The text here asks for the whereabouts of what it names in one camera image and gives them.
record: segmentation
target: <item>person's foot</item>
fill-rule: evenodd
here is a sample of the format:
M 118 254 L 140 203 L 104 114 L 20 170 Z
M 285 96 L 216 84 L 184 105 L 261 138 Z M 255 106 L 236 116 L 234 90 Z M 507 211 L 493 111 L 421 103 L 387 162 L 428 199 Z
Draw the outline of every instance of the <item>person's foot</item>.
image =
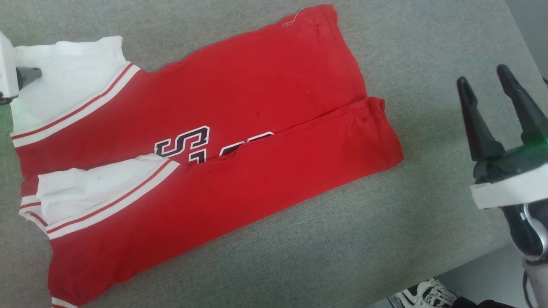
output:
M 431 278 L 388 297 L 388 301 L 394 308 L 450 308 L 457 298 L 456 293 Z

